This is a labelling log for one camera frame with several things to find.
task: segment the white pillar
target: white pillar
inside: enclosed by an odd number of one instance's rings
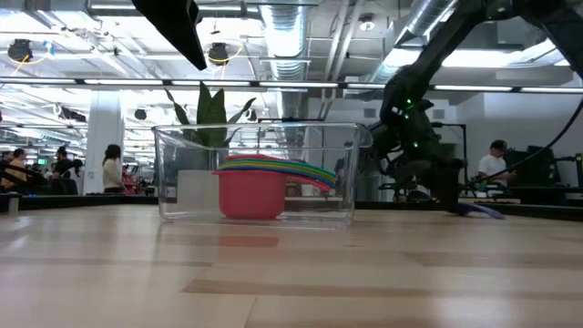
[[[102,163],[107,145],[119,145],[123,155],[126,110],[122,108],[122,94],[120,91],[93,91],[91,94],[83,186],[85,194],[103,192]]]

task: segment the measuring cup handle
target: measuring cup handle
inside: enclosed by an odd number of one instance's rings
[[[288,179],[290,180],[294,180],[294,181],[298,181],[301,183],[305,183],[305,184],[309,184],[309,185],[313,185],[314,187],[316,187],[317,189],[321,190],[321,191],[330,191],[330,186],[328,186],[327,184],[320,182],[318,180],[315,179],[308,179],[302,176],[297,176],[297,175],[292,175],[292,174],[286,174]]]

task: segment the black robotic arm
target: black robotic arm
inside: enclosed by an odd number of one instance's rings
[[[478,24],[516,16],[541,28],[574,70],[583,77],[583,18],[565,0],[461,0],[417,60],[399,70],[384,88],[381,122],[373,125],[377,158],[399,149],[397,167],[385,171],[397,187],[412,177],[429,188],[452,210],[459,193],[459,170],[465,165],[450,159],[425,111],[433,104],[423,96],[443,61]]]

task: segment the light wood tabletop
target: light wood tabletop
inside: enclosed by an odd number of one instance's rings
[[[357,211],[345,230],[0,217],[0,326],[583,327],[583,225]]]

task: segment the transparent container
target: transparent container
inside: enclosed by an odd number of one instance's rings
[[[368,129],[350,123],[153,131],[161,217],[201,223],[348,225],[359,151],[373,143]]]

